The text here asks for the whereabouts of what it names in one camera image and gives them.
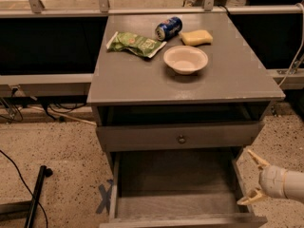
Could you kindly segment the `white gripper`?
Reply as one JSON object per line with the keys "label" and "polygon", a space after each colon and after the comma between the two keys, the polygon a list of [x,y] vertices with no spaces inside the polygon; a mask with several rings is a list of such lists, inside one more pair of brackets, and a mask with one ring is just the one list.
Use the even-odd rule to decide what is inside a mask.
{"label": "white gripper", "polygon": [[270,165],[252,150],[248,150],[248,153],[257,168],[262,170],[259,174],[259,185],[263,191],[259,188],[250,190],[246,196],[237,201],[237,205],[251,205],[267,199],[268,196],[275,199],[285,199],[284,176],[286,169]]}

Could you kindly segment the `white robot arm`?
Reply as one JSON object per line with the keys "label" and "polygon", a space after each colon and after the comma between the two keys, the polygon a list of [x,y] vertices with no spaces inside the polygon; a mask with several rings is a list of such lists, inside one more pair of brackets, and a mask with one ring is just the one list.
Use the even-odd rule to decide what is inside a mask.
{"label": "white robot arm", "polygon": [[259,170],[259,187],[239,199],[238,205],[251,205],[267,198],[304,203],[304,173],[272,165],[252,150],[248,153]]}

